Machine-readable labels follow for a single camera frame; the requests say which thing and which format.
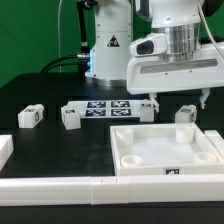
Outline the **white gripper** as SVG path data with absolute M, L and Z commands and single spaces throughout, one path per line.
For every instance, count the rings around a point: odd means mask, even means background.
M 130 45 L 127 90 L 131 94 L 149 93 L 156 112 L 159 112 L 157 93 L 202 89 L 199 100 L 201 109 L 205 109 L 210 88 L 224 86 L 224 58 L 212 44 L 204 44 L 195 51 L 192 60 L 168 63 L 160 54 L 139 56 L 137 45 L 137 41 Z

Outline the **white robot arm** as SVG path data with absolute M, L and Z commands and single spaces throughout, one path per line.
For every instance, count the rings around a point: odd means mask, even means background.
M 96 42 L 86 79 L 131 94 L 224 86 L 224 41 L 199 41 L 205 0 L 78 0 L 95 11 Z

